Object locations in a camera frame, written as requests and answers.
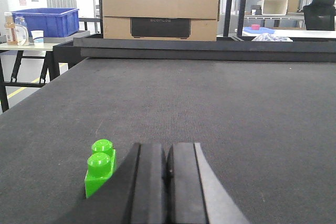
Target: blue tray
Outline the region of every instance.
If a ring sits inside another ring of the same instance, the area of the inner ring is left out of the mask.
[[[244,27],[243,31],[250,33],[250,34],[274,34],[273,29],[269,29],[266,27],[261,27],[259,30],[252,30],[251,27]]]

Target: white cup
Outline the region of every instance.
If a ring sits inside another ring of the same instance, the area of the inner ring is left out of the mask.
[[[44,44],[43,30],[31,31],[31,35],[35,46],[42,46]]]

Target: black office chair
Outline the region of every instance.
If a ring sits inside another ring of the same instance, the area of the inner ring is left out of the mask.
[[[335,0],[313,0],[303,7],[307,30],[335,31]]]

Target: white table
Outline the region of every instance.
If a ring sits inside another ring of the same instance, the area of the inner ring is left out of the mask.
[[[256,37],[259,34],[251,34],[243,31],[243,36]],[[335,38],[336,31],[307,31],[307,30],[275,30],[274,35],[296,38]]]
[[[8,45],[7,43],[0,44],[0,52],[11,50],[17,51],[11,81],[9,82],[4,80],[4,73],[0,58],[0,100],[3,112],[9,109],[6,86],[41,88],[46,84],[47,70],[49,70],[50,80],[54,80],[57,76],[59,76],[59,66],[58,64],[57,65],[55,64],[54,54],[52,52],[53,46],[55,45],[58,45],[58,43],[43,43],[43,44],[41,43],[41,45],[38,46],[34,45],[33,43],[30,43],[29,46]],[[41,56],[24,57],[23,56],[24,51],[45,51],[46,55],[45,57]],[[21,65],[22,58],[44,59],[39,83],[17,82],[17,74],[19,71],[19,67]]]
[[[17,46],[17,45],[8,45],[7,43],[0,44],[0,50],[3,51],[52,51],[52,47],[58,45],[58,43],[41,43],[39,46],[35,46],[33,43],[30,43],[29,46]]]

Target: yellow floor line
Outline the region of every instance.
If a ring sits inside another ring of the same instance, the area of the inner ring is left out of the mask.
[[[66,65],[66,63],[62,63],[61,65],[59,65],[59,67],[61,68],[61,67],[63,67],[63,66],[65,66]],[[36,82],[38,82],[38,81],[40,81],[40,77],[39,78],[36,78],[34,81],[32,81],[31,83],[36,83]],[[12,98],[13,96],[15,96],[16,94],[19,94],[21,91],[23,91],[23,90],[25,90],[27,87],[21,87],[21,88],[19,88],[19,89],[17,89],[17,90],[15,90],[13,93],[10,93],[8,96],[7,96],[7,99],[9,99],[9,98]]]

